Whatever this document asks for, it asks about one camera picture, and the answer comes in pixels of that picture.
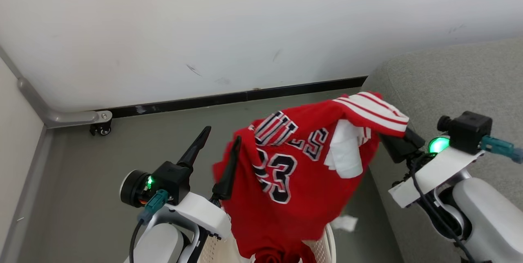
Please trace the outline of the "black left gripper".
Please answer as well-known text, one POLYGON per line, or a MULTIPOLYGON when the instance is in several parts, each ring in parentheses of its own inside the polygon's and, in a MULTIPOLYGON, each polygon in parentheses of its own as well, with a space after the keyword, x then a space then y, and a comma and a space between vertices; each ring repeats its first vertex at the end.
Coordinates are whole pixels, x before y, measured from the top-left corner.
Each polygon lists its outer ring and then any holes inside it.
MULTIPOLYGON (((177 164, 165 161, 153 172, 153 180, 159 190, 165 190, 172 205, 179 205, 190 192, 191 170, 200 150, 205 146, 211 133, 211 126, 205 127, 182 155, 177 164)), ((228 161, 219 181, 213 186, 211 201, 226 201, 232 197, 237 163, 241 149, 241 136, 234 140, 228 152, 228 161)))

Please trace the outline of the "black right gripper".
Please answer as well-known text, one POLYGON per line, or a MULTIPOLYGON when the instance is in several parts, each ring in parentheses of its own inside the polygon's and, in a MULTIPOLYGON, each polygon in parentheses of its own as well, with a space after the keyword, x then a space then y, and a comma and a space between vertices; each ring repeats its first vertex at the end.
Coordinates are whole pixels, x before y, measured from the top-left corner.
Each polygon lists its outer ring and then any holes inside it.
POLYGON ((437 152, 422 151, 426 140, 409 128, 401 138, 381 133, 379 138, 388 155, 396 164, 406 161, 408 165, 419 165, 424 160, 431 160, 437 155, 437 152))

